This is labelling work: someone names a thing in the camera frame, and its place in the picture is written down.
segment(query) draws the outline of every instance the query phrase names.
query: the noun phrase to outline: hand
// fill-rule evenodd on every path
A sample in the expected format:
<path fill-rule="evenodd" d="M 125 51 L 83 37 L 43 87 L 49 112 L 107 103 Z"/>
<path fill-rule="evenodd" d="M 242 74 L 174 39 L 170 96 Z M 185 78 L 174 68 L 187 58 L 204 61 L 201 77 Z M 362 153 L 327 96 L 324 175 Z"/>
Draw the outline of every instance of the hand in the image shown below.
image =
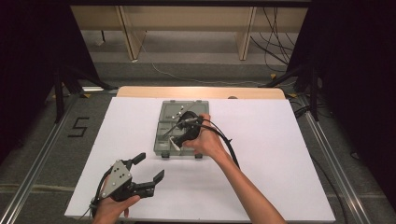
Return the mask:
<path fill-rule="evenodd" d="M 94 224 L 114 224 L 123 212 L 125 217 L 129 216 L 129 207 L 140 200 L 138 195 L 128 198 L 122 202 L 116 202 L 110 197 L 104 198 L 99 202 L 96 215 L 93 219 Z"/>
<path fill-rule="evenodd" d="M 203 125 L 212 127 L 208 121 L 210 120 L 210 115 L 201 114 L 200 116 L 204 119 Z M 226 153 L 219 136 L 204 127 L 201 127 L 201 131 L 197 138 L 194 140 L 185 141 L 183 143 L 183 147 L 192 147 L 194 148 L 195 154 L 202 153 L 214 160 L 218 156 L 224 155 L 224 153 Z"/>

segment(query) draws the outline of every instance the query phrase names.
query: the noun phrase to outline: white table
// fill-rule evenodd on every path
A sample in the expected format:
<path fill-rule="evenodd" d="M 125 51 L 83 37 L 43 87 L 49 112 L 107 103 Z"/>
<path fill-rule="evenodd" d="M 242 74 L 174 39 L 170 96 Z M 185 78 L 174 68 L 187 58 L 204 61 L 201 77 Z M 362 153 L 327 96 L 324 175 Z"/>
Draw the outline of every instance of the white table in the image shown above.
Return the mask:
<path fill-rule="evenodd" d="M 146 152 L 147 158 L 131 169 L 133 181 L 150 181 L 162 169 L 165 176 L 154 197 L 131 208 L 131 220 L 249 222 L 224 174 L 210 158 L 163 160 L 155 156 L 163 100 L 169 98 L 113 98 L 65 212 L 67 217 L 84 214 L 103 173 L 116 159 L 128 160 Z M 209 101 L 212 120 L 233 139 L 242 171 L 287 221 L 335 221 L 287 100 L 200 100 Z"/>

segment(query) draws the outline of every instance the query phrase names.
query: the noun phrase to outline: metal frame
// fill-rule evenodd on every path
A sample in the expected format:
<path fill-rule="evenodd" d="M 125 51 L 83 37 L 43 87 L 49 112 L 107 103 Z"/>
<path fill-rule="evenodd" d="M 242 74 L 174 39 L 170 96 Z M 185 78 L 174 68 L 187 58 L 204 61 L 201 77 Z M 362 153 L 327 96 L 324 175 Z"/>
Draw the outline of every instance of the metal frame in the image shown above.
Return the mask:
<path fill-rule="evenodd" d="M 27 197 L 29 196 L 33 184 L 38 179 L 41 170 L 43 169 L 46 160 L 58 139 L 59 132 L 62 130 L 64 126 L 64 122 L 66 121 L 68 114 L 71 111 L 73 105 L 76 103 L 78 97 L 79 94 L 72 94 L 71 97 L 69 98 L 70 99 L 68 102 L 69 104 L 68 107 L 66 108 L 64 115 L 61 117 L 59 122 L 55 123 L 55 125 L 53 126 L 51 132 L 49 133 L 49 137 L 47 138 L 46 142 L 44 143 L 44 146 L 41 148 L 40 152 L 35 158 L 35 161 L 31 169 L 29 170 L 28 174 L 20 184 L 11 202 L 8 204 L 0 223 L 2 224 L 14 223 L 15 220 L 17 219 L 20 211 L 23 208 L 24 203 L 27 200 Z"/>
<path fill-rule="evenodd" d="M 303 106 L 308 105 L 308 101 L 304 96 L 301 98 L 301 103 Z M 344 172 L 344 169 L 340 161 L 335 156 L 335 153 L 332 150 L 332 146 L 327 140 L 327 137 L 324 134 L 322 128 L 320 127 L 319 122 L 315 121 L 311 113 L 306 113 L 306 119 L 308 120 L 312 132 L 314 133 L 315 137 L 318 140 L 323 155 L 325 156 L 326 161 L 329 163 L 329 166 L 332 170 L 332 174 L 334 175 L 334 178 L 337 181 L 337 184 L 346 199 L 346 203 L 348 204 L 349 209 L 353 217 L 355 218 L 356 223 L 358 224 L 372 223 L 366 211 L 364 210 L 364 207 L 361 203 L 361 199 L 359 198 L 358 194 L 356 193 L 352 184 L 347 178 L 347 174 Z"/>

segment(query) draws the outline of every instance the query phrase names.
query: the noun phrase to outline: open plastic case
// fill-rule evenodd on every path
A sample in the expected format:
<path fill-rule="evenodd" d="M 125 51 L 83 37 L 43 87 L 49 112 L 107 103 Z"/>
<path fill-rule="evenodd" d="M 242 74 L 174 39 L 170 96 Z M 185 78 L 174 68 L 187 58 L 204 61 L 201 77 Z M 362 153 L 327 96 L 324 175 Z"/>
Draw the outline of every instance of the open plastic case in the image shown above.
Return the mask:
<path fill-rule="evenodd" d="M 170 158 L 171 156 L 195 156 L 202 158 L 202 155 L 194 155 L 193 149 L 189 147 L 175 147 L 170 138 L 180 137 L 186 130 L 178 127 L 179 118 L 187 111 L 192 111 L 197 115 L 209 113 L 208 101 L 163 101 L 161 114 L 158 120 L 157 133 L 155 136 L 154 152 L 157 156 Z"/>

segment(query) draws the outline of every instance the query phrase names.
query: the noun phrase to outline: floor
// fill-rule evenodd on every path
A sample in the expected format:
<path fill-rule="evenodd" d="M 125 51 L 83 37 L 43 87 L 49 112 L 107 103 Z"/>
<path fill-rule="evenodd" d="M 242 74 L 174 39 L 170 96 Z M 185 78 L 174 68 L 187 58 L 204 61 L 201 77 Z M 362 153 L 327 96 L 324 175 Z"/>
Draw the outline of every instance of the floor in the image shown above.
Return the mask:
<path fill-rule="evenodd" d="M 105 32 L 106 42 L 103 42 L 100 31 L 82 33 L 100 78 L 116 86 L 130 84 L 132 80 L 132 85 L 253 88 L 271 81 L 272 76 L 282 75 L 286 69 L 285 64 L 264 53 L 252 41 L 247 59 L 240 61 L 232 33 L 148 32 L 144 48 L 138 60 L 133 62 L 128 58 L 121 32 Z M 297 36 L 279 34 L 280 42 L 287 48 L 288 54 L 292 53 L 289 49 L 293 48 Z M 268 39 L 270 34 L 254 34 L 252 37 L 276 57 L 288 60 L 280 47 L 266 47 L 264 38 Z M 271 41 L 278 44 L 273 36 Z M 130 74 L 125 72 L 130 69 L 133 70 Z M 287 80 L 279 88 L 294 96 L 293 81 Z M 86 81 L 81 81 L 81 84 L 93 86 Z M 19 185 L 29 177 L 32 182 L 27 198 L 22 199 L 15 223 L 90 223 L 89 220 L 75 221 L 64 217 L 64 210 L 115 92 L 86 93 L 76 98 L 64 90 L 66 106 L 70 105 L 67 107 L 70 109 L 57 135 L 53 131 L 56 128 L 53 123 L 55 101 L 53 94 L 50 94 L 39 118 L 23 139 L 23 146 L 13 150 L 1 164 L 1 211 L 6 211 Z M 290 104 L 297 110 L 307 105 L 307 97 L 309 95 L 304 92 L 299 93 L 294 98 L 290 97 Z M 353 146 L 326 107 L 325 99 L 319 98 L 318 102 L 321 105 L 318 123 L 312 122 L 309 112 L 302 114 L 297 121 L 308 150 L 315 158 L 320 182 L 336 216 L 335 223 L 396 223 L 395 211 L 368 169 L 353 157 Z M 75 131 L 73 125 L 76 118 L 82 117 L 89 117 L 82 123 L 89 128 L 83 138 L 71 140 L 69 135 Z M 48 137 L 52 135 L 56 138 L 53 143 L 49 143 Z M 320 137 L 325 137 L 326 141 L 320 142 Z M 49 147 L 49 154 L 41 155 L 46 147 Z M 32 177 L 29 172 L 36 164 L 37 155 L 46 159 L 37 170 L 37 176 Z"/>

